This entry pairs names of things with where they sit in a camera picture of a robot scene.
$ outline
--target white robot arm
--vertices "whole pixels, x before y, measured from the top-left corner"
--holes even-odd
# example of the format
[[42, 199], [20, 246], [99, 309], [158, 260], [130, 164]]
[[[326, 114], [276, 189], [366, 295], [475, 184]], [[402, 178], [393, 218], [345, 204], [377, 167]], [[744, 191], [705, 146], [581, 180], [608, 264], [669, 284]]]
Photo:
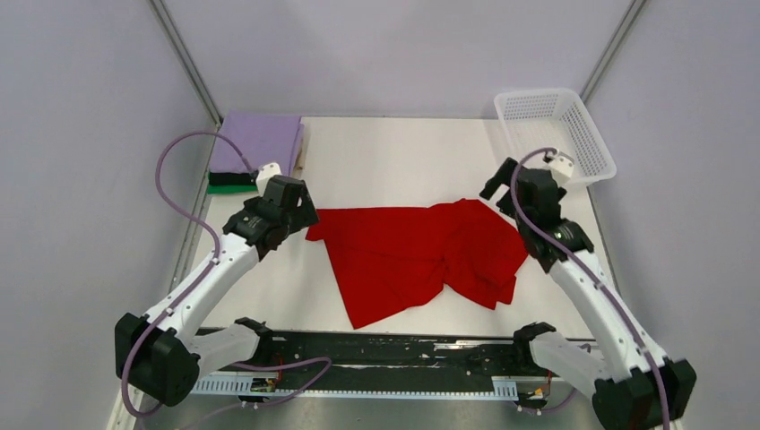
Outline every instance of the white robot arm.
[[561, 375], [589, 398], [606, 429], [648, 429], [663, 418], [681, 417], [694, 369], [686, 360], [672, 362], [647, 335], [615, 289], [606, 287], [607, 274], [583, 229], [561, 217], [561, 185], [572, 176], [573, 161], [555, 151], [544, 161], [548, 168], [522, 168], [507, 159], [480, 197], [490, 199], [501, 185], [516, 188], [497, 207], [515, 220], [530, 256], [573, 301], [603, 359], [581, 351], [545, 322], [516, 331], [515, 346], [526, 364]]
[[[168, 406], [177, 405], [195, 382], [212, 371], [255, 355], [260, 337], [269, 331], [258, 322], [241, 319], [222, 331], [196, 336], [203, 320], [227, 291], [267, 253], [292, 233], [318, 221], [306, 184], [281, 176], [270, 164], [256, 179], [261, 197], [245, 202], [220, 238], [219, 257], [211, 252], [182, 283], [142, 317], [125, 314], [116, 326], [117, 375], [143, 332], [158, 321], [138, 351], [129, 371], [129, 383]], [[203, 280], [193, 283], [213, 263]], [[181, 304], [171, 304], [186, 294]]]

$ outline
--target white connector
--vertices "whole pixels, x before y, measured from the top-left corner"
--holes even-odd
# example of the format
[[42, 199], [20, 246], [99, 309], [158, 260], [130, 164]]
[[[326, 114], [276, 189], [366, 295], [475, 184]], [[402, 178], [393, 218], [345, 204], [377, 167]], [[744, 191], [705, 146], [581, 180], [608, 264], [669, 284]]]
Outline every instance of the white connector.
[[558, 152], [554, 155], [550, 155], [552, 160], [547, 164], [551, 177], [557, 182], [557, 185], [563, 186], [573, 177], [573, 170], [575, 166], [575, 160], [571, 159], [567, 154]]
[[273, 176], [281, 174], [280, 165], [277, 163], [264, 164], [259, 167], [259, 175], [256, 177], [256, 188], [258, 188], [259, 195], [263, 195], [264, 190], [266, 190], [266, 184]]

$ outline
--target stacked towels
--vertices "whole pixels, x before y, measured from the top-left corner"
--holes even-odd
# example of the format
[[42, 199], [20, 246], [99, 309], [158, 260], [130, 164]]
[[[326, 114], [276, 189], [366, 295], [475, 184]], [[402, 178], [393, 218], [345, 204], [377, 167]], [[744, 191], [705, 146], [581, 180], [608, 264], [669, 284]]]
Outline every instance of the stacked towels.
[[[280, 164], [282, 174], [291, 176], [301, 150], [304, 126], [300, 116], [266, 115], [230, 111], [219, 133], [232, 140], [254, 168]], [[209, 162], [209, 194], [256, 191], [255, 178], [238, 154], [222, 139], [214, 143]]]

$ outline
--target white plastic basket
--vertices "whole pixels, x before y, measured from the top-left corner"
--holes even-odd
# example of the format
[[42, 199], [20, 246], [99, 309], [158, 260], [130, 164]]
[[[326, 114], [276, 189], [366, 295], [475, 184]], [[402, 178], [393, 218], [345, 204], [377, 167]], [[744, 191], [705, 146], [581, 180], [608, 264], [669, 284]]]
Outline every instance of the white plastic basket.
[[552, 146], [575, 160], [568, 184], [588, 185], [618, 172], [589, 111], [573, 90], [552, 88], [503, 92], [494, 98], [515, 159]]

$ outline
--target white tabletop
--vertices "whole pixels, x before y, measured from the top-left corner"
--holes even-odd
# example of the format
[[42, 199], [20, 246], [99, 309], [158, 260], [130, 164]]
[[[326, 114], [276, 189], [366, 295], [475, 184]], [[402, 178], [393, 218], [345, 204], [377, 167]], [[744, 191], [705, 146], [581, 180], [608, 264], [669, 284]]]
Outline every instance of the white tabletop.
[[[507, 154], [496, 120], [305, 117], [303, 123], [307, 146], [302, 178], [317, 208], [429, 206], [475, 199], [505, 155], [523, 155]], [[206, 220], [221, 231], [252, 195], [213, 196]], [[567, 218], [583, 227], [609, 272], [585, 189], [570, 190], [562, 207]], [[204, 325], [228, 326], [247, 316], [267, 321], [275, 330], [352, 331], [324, 243], [307, 242], [305, 234], [289, 237], [269, 253], [232, 287]], [[195, 264], [211, 248], [211, 238], [203, 235]], [[536, 321], [554, 325], [569, 338], [592, 337], [570, 299], [529, 258], [517, 272], [510, 305], [490, 310], [446, 287], [428, 304], [359, 331], [511, 336]]]

